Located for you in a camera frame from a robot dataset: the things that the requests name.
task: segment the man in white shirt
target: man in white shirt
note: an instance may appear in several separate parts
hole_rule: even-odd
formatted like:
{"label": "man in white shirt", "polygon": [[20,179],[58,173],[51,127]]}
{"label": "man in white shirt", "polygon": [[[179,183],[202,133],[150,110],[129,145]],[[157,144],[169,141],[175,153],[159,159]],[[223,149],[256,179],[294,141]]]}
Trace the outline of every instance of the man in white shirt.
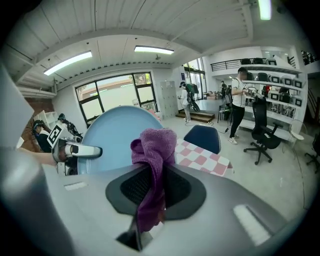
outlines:
{"label": "man in white shirt", "polygon": [[189,101],[191,100],[189,97],[189,101],[188,101],[188,91],[186,88],[187,84],[185,82],[182,82],[180,84],[180,87],[182,87],[182,92],[181,92],[181,96],[179,97],[179,99],[183,100],[181,105],[184,109],[184,113],[185,113],[185,121],[187,123],[189,123],[191,121],[191,117],[190,117],[190,109],[189,109]]}
{"label": "man in white shirt", "polygon": [[238,69],[237,77],[232,80],[231,94],[233,123],[229,141],[234,145],[238,144],[235,138],[239,138],[239,136],[235,133],[245,115],[246,94],[248,93],[248,89],[242,81],[247,79],[247,72],[248,71],[244,67],[240,67]]}

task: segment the white floor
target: white floor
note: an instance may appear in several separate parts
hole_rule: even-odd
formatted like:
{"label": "white floor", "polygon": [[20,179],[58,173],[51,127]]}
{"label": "white floor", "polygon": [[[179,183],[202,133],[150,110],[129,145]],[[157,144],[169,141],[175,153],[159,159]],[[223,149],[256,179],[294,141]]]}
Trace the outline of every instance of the white floor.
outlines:
{"label": "white floor", "polygon": [[[187,124],[188,126],[185,126],[182,118],[174,117],[163,120],[162,124],[175,131],[178,138],[183,139],[193,127],[192,125],[199,124],[199,122],[191,121]],[[225,121],[217,123],[215,119],[213,127],[224,132],[227,123]],[[237,140],[238,145],[233,145],[228,141],[230,130],[225,134],[219,133],[220,155],[228,158],[234,168],[234,173],[226,173],[225,177],[239,183],[267,202],[288,221],[304,214],[312,203],[320,177],[319,173],[315,174],[314,164],[306,165],[309,158],[304,156],[306,152],[314,154],[313,138],[306,136],[303,143],[296,144],[295,151],[298,158],[295,158],[290,146],[282,142],[277,148],[268,151],[273,158],[271,163],[268,163],[267,158],[262,155],[259,165],[255,165],[258,153],[244,152],[245,148],[252,147],[250,143],[254,140],[251,131],[240,128],[237,134],[240,136]]]}

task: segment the ceiling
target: ceiling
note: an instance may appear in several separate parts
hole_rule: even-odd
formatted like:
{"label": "ceiling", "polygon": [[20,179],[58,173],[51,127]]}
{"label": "ceiling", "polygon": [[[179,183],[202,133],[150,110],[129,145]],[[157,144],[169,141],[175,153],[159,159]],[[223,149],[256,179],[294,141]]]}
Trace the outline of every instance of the ceiling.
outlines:
{"label": "ceiling", "polygon": [[[212,53],[217,46],[235,48],[239,40],[252,42],[255,31],[252,12],[257,10],[249,3],[248,0],[43,0],[16,23],[1,55],[17,85],[44,90],[54,83],[66,84],[75,76],[108,67],[157,64],[171,68],[195,56]],[[161,59],[156,60],[155,53],[134,52],[136,45],[168,48],[174,53],[159,54]],[[49,67],[86,51],[92,52],[92,58],[50,76],[43,74]]]}

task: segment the navy blue chair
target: navy blue chair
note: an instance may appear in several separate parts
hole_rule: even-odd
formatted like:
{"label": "navy blue chair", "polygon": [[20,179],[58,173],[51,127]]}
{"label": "navy blue chair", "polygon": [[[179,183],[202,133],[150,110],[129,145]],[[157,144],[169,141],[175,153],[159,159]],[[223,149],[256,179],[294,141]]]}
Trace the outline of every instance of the navy blue chair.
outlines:
{"label": "navy blue chair", "polygon": [[211,126],[195,125],[183,139],[214,154],[221,151],[218,131]]}

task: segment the purple towel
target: purple towel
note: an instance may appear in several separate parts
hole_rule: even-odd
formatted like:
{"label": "purple towel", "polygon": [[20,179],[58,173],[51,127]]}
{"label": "purple towel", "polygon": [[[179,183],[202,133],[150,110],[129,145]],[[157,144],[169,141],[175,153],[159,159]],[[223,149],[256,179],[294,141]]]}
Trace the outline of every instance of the purple towel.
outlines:
{"label": "purple towel", "polygon": [[132,163],[147,163],[152,168],[152,187],[138,206],[137,222],[140,232],[159,224],[158,214],[165,209],[162,181],[163,164],[175,163],[177,135],[170,129],[148,128],[140,138],[131,142]]}

